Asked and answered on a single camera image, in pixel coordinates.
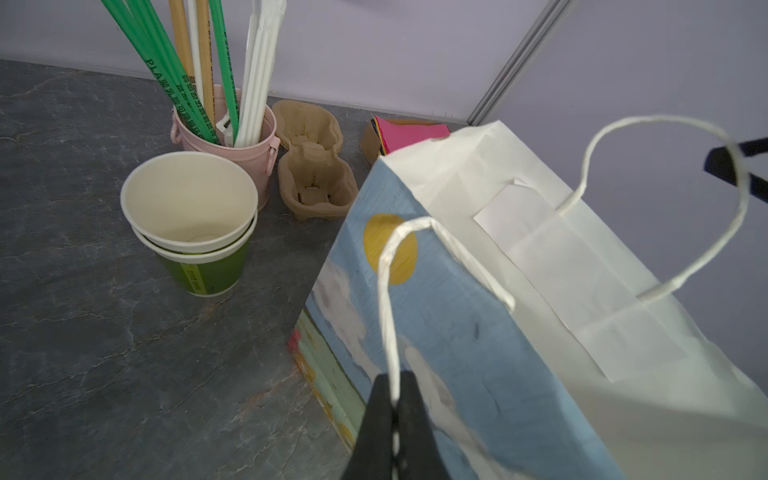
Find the painted paper gift bag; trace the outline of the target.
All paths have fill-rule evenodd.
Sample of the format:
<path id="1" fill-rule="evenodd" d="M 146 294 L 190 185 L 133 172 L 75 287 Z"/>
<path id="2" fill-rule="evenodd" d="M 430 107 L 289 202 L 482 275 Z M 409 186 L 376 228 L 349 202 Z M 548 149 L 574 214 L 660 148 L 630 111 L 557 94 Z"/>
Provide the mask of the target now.
<path id="1" fill-rule="evenodd" d="M 377 160 L 299 317 L 350 453 L 375 378 L 415 374 L 450 479 L 763 479 L 767 398 L 675 298 L 741 227 L 657 279 L 501 122 Z"/>

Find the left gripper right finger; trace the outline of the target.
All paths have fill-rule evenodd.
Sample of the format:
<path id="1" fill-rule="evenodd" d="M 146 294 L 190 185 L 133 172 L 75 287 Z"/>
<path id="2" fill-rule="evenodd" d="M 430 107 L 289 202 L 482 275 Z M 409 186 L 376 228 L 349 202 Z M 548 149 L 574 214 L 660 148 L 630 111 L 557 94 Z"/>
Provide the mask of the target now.
<path id="1" fill-rule="evenodd" d="M 399 438 L 395 453 L 398 478 L 449 480 L 416 376 L 411 371 L 400 373 L 400 398 L 395 418 Z"/>

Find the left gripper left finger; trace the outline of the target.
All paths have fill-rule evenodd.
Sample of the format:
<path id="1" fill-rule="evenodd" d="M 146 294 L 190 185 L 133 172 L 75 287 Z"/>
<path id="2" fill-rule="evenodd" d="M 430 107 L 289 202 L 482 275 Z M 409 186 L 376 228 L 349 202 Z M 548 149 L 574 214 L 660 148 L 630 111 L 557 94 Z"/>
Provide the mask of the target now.
<path id="1" fill-rule="evenodd" d="M 391 480 L 394 470 L 395 411 L 389 378 L 378 375 L 342 480 Z"/>

